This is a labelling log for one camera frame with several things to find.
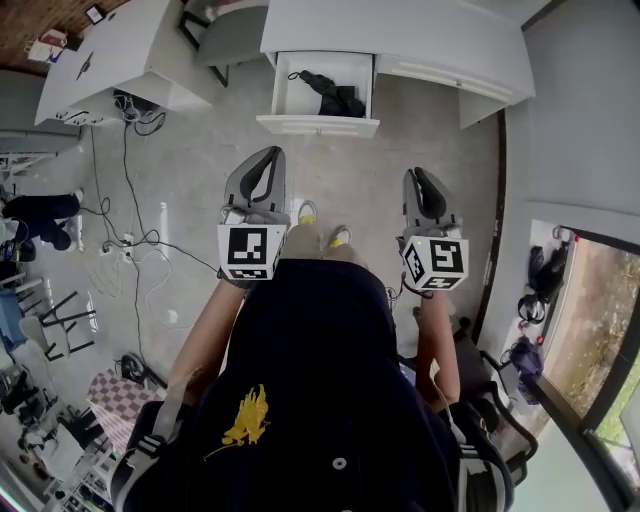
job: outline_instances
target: sneaker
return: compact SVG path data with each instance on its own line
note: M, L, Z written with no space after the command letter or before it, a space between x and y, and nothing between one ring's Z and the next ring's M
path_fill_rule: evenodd
M298 210L298 224L315 224L317 219L316 205L311 201L304 201Z
M351 243L351 230L347 226L340 226L336 228L336 230L331 235L331 242L329 242L329 248L333 249L335 247L340 247L344 244Z

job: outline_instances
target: dark pants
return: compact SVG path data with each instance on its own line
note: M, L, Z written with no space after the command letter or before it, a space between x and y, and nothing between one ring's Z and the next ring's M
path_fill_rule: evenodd
M13 414L16 407L38 393L38 388L26 389L27 373L22 372L11 391L2 399L2 408L7 414Z
M64 418L60 418L59 421L73 438L78 441L78 444L83 450L86 450L87 446L104 434L100 423L91 426L92 423L96 421L96 417L91 411L71 423Z
M58 251L71 245L71 237L56 220L68 219L78 214L80 203L73 194L62 196L23 196L9 201L2 211L5 218L21 220L16 240L22 241L39 236L50 242Z

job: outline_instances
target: shirt button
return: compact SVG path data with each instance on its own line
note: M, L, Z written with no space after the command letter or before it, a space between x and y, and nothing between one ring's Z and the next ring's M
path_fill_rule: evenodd
M347 467L347 460L342 457L338 457L337 459L333 459L333 468L338 471Z

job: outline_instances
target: tile floor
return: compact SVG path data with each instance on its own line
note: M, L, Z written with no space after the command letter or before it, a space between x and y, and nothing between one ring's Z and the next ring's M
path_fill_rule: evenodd
M220 88L213 108L168 113L163 129L148 138L130 131L128 169L145 229L162 229L165 241L217 266L216 223L226 178L246 157L276 144L286 153L290 198L315 201L325 232L337 224L349 225L353 245L370 270L397 290L401 260L395 237L404 227L402 177L409 167L422 166L459 201L470 239L471 268L469 278L451 293L451 301L458 315L475 317L495 216L495 117L460 131L455 90L380 75L373 113L381 125L374 139L276 136L255 120L255 115L269 112L272 82L273 70L266 60L242 65L232 70L230 87ZM140 227L124 179L123 126L96 128L94 136L101 193L111 199L110 218L120 235L131 230L138 240ZM18 178L17 186L21 194L67 193L82 186L84 205L97 209L90 134L79 147ZM96 345L49 367L63 400L79 408L85 407L92 377L112 367L123 353L138 349L135 269L122 260L116 263L116 253L99 256L105 240L102 219L85 212L82 232L83 254L58 253L38 242L38 259L31 265L32 274L48 280L55 300L80 292L66 311L81 311L91 302L98 312L97 325L83 321L71 333L72 347L87 338ZM138 294L142 348L147 363L165 376L217 282L209 269L190 258L173 249L166 254L171 275L152 293L167 277L169 265L148 246L136 248L134 254L137 260L144 258ZM417 304L417 298L405 292L395 307L404 355L415 352L411 309ZM37 349L26 345L15 356L32 369L36 380L46 383L46 367Z

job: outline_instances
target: pink checkered fabric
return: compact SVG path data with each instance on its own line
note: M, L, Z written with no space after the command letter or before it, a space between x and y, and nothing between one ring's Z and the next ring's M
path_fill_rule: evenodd
M127 449L142 406L157 399L155 393L119 377L113 370L96 375L87 395L89 407L113 444L113 450L120 454Z

